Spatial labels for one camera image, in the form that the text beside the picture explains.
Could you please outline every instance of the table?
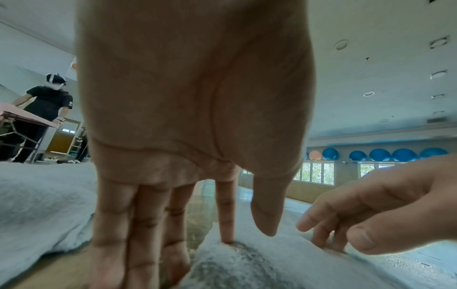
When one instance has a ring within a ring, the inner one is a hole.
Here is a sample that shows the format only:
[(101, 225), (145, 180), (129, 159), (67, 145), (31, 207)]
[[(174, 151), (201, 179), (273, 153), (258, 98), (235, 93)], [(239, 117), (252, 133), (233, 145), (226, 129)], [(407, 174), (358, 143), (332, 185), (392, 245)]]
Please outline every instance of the table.
[[(14, 120), (21, 120), (21, 121), (25, 121), (25, 122), (30, 122), (30, 123), (35, 123), (35, 124), (39, 124), (39, 125), (42, 125), (44, 127), (46, 127), (46, 131), (48, 130), (48, 128), (58, 128), (59, 126), (49, 120), (45, 120), (44, 118), (41, 118), (33, 113), (30, 113), (28, 111), (25, 111), (23, 109), (20, 109), (20, 108), (17, 108), (16, 106), (12, 105), (12, 104), (9, 104), (9, 103), (4, 103), (4, 102), (0, 102), (0, 128), (3, 127), (3, 125), (5, 124), (6, 120), (11, 120), (11, 121), (14, 121)], [(23, 135), (21, 135), (20, 133), (18, 133), (16, 131), (16, 129), (14, 128), (14, 122), (11, 123), (12, 124), (12, 127), (13, 127), (13, 132), (8, 132), (8, 133), (4, 133), (4, 134), (0, 134), (0, 137), (1, 136), (5, 136), (5, 135), (8, 135), (8, 134), (11, 134), (11, 133), (16, 133), (20, 136), (22, 136), (23, 138), (27, 139), (27, 140), (30, 140), (32, 141), (33, 143), (35, 143), (35, 148), (33, 149), (33, 154), (30, 158), (30, 163), (33, 163), (37, 157), (37, 154), (38, 154), (38, 148), (40, 147), (40, 143), (41, 143), (41, 140), (38, 140), (38, 141), (34, 141), (34, 140), (31, 140)]]

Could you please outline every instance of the floor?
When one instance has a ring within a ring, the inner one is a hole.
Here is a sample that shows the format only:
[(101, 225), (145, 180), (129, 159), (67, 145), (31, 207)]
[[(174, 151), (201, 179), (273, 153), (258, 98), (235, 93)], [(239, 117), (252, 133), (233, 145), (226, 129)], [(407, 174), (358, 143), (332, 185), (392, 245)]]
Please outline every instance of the floor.
[[(188, 247), (195, 250), (217, 221), (214, 201), (214, 183), (200, 183), (187, 209)], [(252, 190), (239, 188), (238, 201), (251, 201)], [(287, 199), (285, 209), (302, 214), (309, 204)], [(442, 242), (404, 254), (424, 266), (439, 268), (457, 277), (457, 243)], [(89, 251), (88, 246), (67, 254), (43, 257), (28, 272), (7, 284), (3, 289), (86, 289), (88, 288)]]

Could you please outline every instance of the recessed light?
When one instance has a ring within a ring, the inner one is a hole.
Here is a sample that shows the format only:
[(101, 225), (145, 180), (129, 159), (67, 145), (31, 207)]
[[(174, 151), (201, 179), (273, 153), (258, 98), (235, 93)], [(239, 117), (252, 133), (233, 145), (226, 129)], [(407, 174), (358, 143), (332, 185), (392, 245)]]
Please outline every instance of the recessed light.
[(445, 97), (446, 97), (446, 94), (437, 94), (437, 95), (432, 96), (432, 99), (433, 100), (441, 100), (441, 99), (443, 99)]
[(447, 35), (447, 36), (442, 37), (442, 38), (437, 39), (437, 40), (433, 40), (433, 41), (429, 42), (430, 49), (435, 49), (437, 47), (446, 45), (446, 44), (449, 43), (449, 41), (450, 41), (450, 35)]
[(335, 44), (335, 49), (336, 50), (343, 50), (344, 48), (346, 48), (347, 46), (349, 45), (349, 40), (340, 40), (338, 41), (336, 44)]
[(445, 76), (446, 74), (447, 74), (447, 70), (438, 71), (438, 72), (432, 73), (430, 75), (430, 79), (437, 79), (437, 78)]

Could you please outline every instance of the white ceiling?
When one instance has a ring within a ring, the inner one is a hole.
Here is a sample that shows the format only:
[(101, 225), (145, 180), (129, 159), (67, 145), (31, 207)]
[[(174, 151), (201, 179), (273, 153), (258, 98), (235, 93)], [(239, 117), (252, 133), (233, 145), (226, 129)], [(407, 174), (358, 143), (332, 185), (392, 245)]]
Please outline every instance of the white ceiling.
[[(8, 7), (0, 21), (72, 52), (75, 1), (0, 0)], [(318, 70), (312, 137), (457, 121), (456, 0), (309, 0), (309, 17)], [(446, 35), (449, 44), (429, 49)], [(342, 39), (348, 47), (335, 50)], [(447, 76), (431, 80), (440, 70)], [(375, 95), (364, 97), (369, 90)]]

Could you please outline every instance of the exercise ball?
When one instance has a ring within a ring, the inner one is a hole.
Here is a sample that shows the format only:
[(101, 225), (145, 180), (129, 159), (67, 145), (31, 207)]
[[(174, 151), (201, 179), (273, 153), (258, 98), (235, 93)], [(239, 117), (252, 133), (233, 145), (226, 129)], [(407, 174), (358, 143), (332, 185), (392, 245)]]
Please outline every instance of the exercise ball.
[(326, 148), (322, 152), (322, 157), (326, 160), (338, 160), (339, 154), (338, 151), (334, 148)]
[(322, 154), (318, 152), (317, 150), (314, 150), (309, 153), (309, 159), (312, 160), (321, 160), (322, 159)]
[(420, 152), (420, 158), (421, 159), (426, 159), (430, 158), (433, 156), (442, 156), (442, 155), (447, 155), (448, 152), (444, 149), (440, 148), (428, 148)]
[(392, 156), (385, 149), (374, 149), (370, 153), (372, 161), (389, 161), (391, 158)]
[(417, 160), (417, 154), (410, 149), (398, 149), (394, 151), (392, 157), (394, 160), (401, 162)]
[(349, 159), (353, 161), (366, 161), (367, 154), (361, 150), (355, 150), (349, 155)]

